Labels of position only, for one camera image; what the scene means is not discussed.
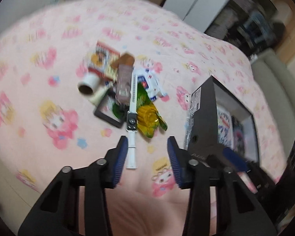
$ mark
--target product label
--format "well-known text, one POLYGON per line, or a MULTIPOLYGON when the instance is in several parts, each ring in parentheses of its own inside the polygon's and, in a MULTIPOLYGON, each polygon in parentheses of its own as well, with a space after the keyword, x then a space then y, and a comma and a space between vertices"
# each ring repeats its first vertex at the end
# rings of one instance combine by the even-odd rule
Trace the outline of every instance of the product label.
POLYGON ((147 81, 143 75, 138 76, 138 82, 140 82, 146 90, 148 89, 147 81))

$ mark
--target black box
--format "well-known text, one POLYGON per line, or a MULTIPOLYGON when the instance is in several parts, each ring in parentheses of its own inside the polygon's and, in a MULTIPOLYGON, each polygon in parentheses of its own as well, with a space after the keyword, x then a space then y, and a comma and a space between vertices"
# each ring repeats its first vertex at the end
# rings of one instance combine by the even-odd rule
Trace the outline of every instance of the black box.
POLYGON ((218 111, 221 122, 224 119, 223 109, 231 115, 231 119, 225 116, 226 123, 230 123, 231 128, 234 123, 236 130, 243 133, 241 145, 235 146, 229 142, 228 147, 247 160, 259 164, 258 138, 252 113, 213 76, 191 96, 189 130, 187 130, 185 148, 199 160, 206 158, 209 154, 215 154, 223 162, 225 161, 222 151, 226 146, 220 144, 223 138, 219 138, 219 130, 223 131, 223 127, 218 124, 218 111))

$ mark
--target floor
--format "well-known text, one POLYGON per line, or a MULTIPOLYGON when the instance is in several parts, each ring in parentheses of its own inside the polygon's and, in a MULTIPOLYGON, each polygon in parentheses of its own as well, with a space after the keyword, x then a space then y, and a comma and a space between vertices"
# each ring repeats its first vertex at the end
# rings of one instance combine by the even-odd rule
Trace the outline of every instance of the floor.
POLYGON ((0 216, 15 235, 39 196, 17 180, 0 160, 0 216))

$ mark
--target bed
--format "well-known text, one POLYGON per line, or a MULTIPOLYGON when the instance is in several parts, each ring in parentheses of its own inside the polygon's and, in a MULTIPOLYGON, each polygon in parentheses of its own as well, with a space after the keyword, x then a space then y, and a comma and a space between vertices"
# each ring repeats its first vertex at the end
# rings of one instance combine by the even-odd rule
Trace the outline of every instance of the bed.
POLYGON ((83 58, 98 41, 133 54, 135 67, 153 70, 168 93, 154 102, 168 130, 150 140, 138 133, 138 168, 124 170, 117 189, 107 191, 116 235, 181 235, 189 192, 175 184, 166 140, 175 136, 183 147, 190 94, 211 75, 252 111, 261 166, 280 178, 286 157, 279 133, 240 50, 145 0, 73 0, 0 36, 0 158, 20 181, 41 193, 62 167, 88 166, 126 135, 94 117, 77 89, 83 58), (55 111, 57 123, 50 120, 55 111))

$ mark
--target yellow candy wrapper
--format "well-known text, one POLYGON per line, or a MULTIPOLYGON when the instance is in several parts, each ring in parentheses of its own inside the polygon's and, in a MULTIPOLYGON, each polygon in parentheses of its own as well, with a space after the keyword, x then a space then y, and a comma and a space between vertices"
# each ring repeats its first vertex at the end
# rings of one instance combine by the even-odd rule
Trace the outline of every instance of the yellow candy wrapper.
POLYGON ((136 112, 138 114, 137 127, 143 135, 148 138, 154 136, 154 131, 157 127, 161 127, 163 130, 167 130, 167 124, 160 116, 155 105, 151 102, 147 92, 141 83, 138 83, 138 95, 136 102, 136 112))

